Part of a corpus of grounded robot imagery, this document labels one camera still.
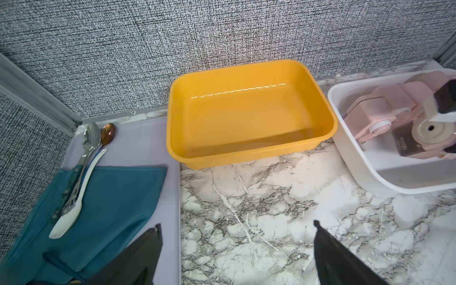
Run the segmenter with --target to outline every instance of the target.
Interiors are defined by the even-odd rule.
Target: white plastic bin
[[[456,74],[454,69],[439,70],[448,75]],[[339,128],[333,135],[336,147],[356,182],[378,197],[456,188],[456,160],[399,156],[391,131],[363,145],[362,150],[342,119],[355,98],[369,94],[374,87],[405,83],[418,74],[431,71],[434,70],[340,83],[328,91],[329,103],[339,120]]]

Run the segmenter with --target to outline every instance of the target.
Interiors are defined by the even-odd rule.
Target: yellow plastic tray
[[[311,150],[336,130],[325,96],[294,60],[188,73],[171,85],[166,146],[193,169]]]

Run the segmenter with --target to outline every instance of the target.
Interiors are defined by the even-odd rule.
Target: white plastic spatula
[[[61,238],[74,224],[76,219],[79,217],[79,213],[81,212],[81,208],[83,206],[83,197],[85,193],[85,189],[87,187],[88,180],[90,178],[90,175],[92,174],[92,171],[97,164],[97,162],[100,160],[100,158],[106,153],[108,149],[104,148],[100,150],[100,152],[95,156],[95,158],[92,160],[90,163],[87,172],[84,176],[83,183],[81,185],[81,191],[79,192],[78,199],[76,200],[74,207],[66,214],[62,215],[57,223],[54,225],[54,228],[52,228],[51,233],[49,234],[49,238],[56,239],[56,238]]]

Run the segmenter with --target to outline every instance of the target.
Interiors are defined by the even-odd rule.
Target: utensil
[[[115,126],[113,123],[107,123],[101,130],[101,145],[105,146],[110,143],[115,136]]]
[[[97,154],[95,155],[94,159],[90,162],[90,165],[87,169],[87,173],[84,176],[83,183],[81,185],[81,189],[78,191],[77,197],[74,199],[74,202],[70,207],[67,208],[67,211],[63,213],[60,219],[57,221],[56,225],[52,229],[51,233],[49,234],[49,238],[56,239],[61,238],[74,224],[76,219],[79,216],[82,208],[82,199],[85,193],[85,189],[87,187],[88,180],[92,171],[97,164],[98,160],[106,153],[108,150],[105,148],[107,144],[109,144],[115,136],[115,126],[113,123],[106,124],[102,131],[101,131],[101,144],[102,147],[98,150]]]
[[[65,211],[65,208],[69,207],[68,202],[75,200],[75,197],[77,197],[79,185],[81,183],[82,176],[84,175],[86,165],[89,161],[88,159],[99,145],[100,130],[95,123],[90,123],[84,131],[83,136],[84,154],[79,159],[78,164],[71,170],[70,179],[62,194],[62,203],[51,216],[51,220],[53,222],[56,222],[63,213],[67,212]]]
[[[67,212],[66,214],[63,214],[60,217],[60,219],[55,224],[54,228],[52,228],[52,231],[49,234],[49,238],[51,238],[51,239],[61,238],[74,224],[74,222],[76,221],[76,219],[79,216],[79,213],[81,212],[81,208],[83,205],[82,200],[84,197],[84,193],[85,193],[90,175],[92,174],[92,171],[93,171],[95,165],[97,164],[97,162],[107,151],[108,151],[108,148],[102,149],[92,160],[89,167],[87,168],[87,173],[84,176],[84,180],[81,185],[81,190],[79,191],[79,195],[78,195],[78,198],[76,199],[76,202],[74,203],[74,206],[71,208],[71,210],[69,212]]]

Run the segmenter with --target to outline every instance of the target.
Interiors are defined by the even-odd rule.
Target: wall trim
[[[445,66],[456,57],[456,33],[454,33],[442,47],[435,53],[435,59],[442,66]]]
[[[73,136],[82,122],[72,110],[1,53],[0,91],[68,135]]]

